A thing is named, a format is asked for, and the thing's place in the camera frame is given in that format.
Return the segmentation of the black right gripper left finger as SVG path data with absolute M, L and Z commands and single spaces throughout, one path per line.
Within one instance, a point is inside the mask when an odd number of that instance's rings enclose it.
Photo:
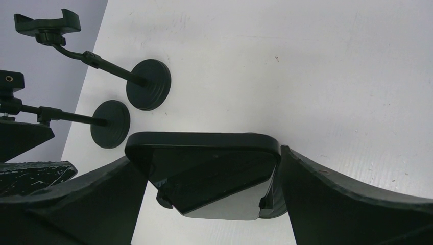
M 28 195 L 1 198 L 1 244 L 130 244 L 148 175 L 121 157 Z

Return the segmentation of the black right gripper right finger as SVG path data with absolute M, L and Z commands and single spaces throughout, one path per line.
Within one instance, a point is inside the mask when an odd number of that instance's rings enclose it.
M 297 244 L 432 244 L 432 199 L 366 184 L 281 147 Z

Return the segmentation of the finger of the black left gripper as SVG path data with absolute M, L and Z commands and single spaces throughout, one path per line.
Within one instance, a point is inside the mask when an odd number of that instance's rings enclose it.
M 68 181 L 77 173 L 68 161 L 1 163 L 1 196 L 29 195 Z
M 53 130 L 46 125 L 1 120 L 1 162 L 7 162 L 54 137 Z

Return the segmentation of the black phone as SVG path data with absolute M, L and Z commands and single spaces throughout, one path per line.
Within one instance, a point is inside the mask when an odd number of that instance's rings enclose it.
M 189 218 L 254 221 L 287 212 L 279 142 L 258 133 L 138 132 L 126 156 L 146 171 L 156 201 Z

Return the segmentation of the black round-base phone stand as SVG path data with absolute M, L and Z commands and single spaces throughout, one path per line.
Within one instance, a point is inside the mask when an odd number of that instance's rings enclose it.
M 50 46 L 71 59 L 126 80 L 127 98 L 132 106 L 139 110 L 154 110 L 165 101 L 172 78 L 169 68 L 163 62 L 146 59 L 128 71 L 91 51 L 69 51 L 65 49 L 64 35 L 81 31 L 80 19 L 75 12 L 68 9 L 62 9 L 61 12 L 62 18 L 56 19 L 33 19 L 15 14 L 15 29 L 18 33 L 34 37 L 37 43 Z

